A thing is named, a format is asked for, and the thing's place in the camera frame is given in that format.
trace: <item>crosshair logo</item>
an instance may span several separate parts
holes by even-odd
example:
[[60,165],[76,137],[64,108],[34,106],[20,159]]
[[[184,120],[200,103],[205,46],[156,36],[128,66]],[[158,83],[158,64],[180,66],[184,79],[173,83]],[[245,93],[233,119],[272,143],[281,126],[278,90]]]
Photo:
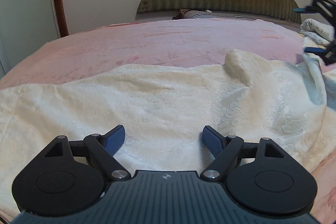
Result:
[[169,179],[172,178],[172,176],[169,175],[169,174],[165,174],[165,175],[163,175],[162,177],[163,177],[165,180],[169,180]]

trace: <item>gray ribbed plate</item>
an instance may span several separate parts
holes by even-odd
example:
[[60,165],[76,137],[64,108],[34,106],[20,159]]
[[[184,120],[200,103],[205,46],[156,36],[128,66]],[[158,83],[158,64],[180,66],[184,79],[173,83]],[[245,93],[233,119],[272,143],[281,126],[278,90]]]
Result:
[[268,219],[244,211],[219,183],[200,180],[194,171],[138,171],[125,182],[114,182],[90,208],[67,217],[47,218],[23,212],[14,224],[265,224],[312,223],[309,214]]

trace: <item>rolled blanket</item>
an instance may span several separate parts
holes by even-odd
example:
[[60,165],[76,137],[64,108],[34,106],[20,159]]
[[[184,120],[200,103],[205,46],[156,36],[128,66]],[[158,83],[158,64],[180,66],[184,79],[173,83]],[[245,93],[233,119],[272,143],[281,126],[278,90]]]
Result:
[[314,19],[306,19],[300,29],[302,35],[309,37],[319,46],[327,47],[334,40],[334,27]]

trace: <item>pink blanket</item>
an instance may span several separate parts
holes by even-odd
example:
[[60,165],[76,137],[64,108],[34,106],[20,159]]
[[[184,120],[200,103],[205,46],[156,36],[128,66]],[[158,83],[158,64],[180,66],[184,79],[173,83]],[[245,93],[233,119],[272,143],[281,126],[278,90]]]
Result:
[[[302,40],[299,34],[262,20],[184,19],[112,25],[47,43],[2,78],[0,89],[25,83],[62,84],[130,63],[222,64],[234,48],[297,64],[303,62]],[[319,193],[312,213],[325,224],[336,219],[335,165],[336,152],[313,172]],[[327,169],[334,171],[326,175]]]

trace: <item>metal screw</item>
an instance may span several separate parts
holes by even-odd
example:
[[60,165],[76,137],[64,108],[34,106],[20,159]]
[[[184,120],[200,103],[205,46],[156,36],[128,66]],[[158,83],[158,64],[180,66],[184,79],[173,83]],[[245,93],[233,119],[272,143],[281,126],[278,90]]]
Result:
[[125,170],[114,170],[111,175],[116,179],[123,179],[128,175],[128,173]]
[[208,179],[215,179],[219,177],[220,173],[216,170],[206,170],[203,175]]

